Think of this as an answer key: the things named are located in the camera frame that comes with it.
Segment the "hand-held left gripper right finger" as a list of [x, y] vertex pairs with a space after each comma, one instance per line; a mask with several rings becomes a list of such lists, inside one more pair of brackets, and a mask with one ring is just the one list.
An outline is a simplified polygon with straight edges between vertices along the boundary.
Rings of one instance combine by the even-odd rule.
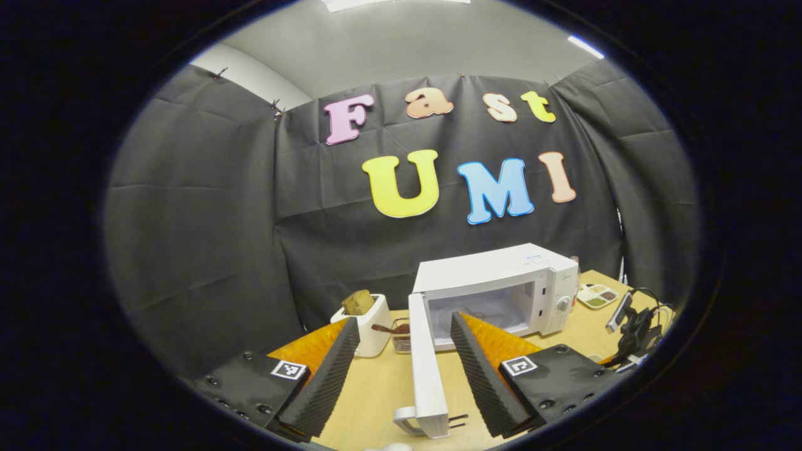
[[558, 422], [625, 379], [570, 346], [539, 348], [463, 311], [453, 313], [450, 337], [493, 437]]

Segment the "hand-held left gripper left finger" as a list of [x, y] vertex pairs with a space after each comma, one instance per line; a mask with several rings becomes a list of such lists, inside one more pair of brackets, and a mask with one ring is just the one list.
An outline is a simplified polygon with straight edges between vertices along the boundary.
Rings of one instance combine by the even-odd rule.
[[194, 385], [260, 428], [312, 439], [331, 417], [359, 343], [357, 319], [342, 319], [266, 354], [245, 351]]

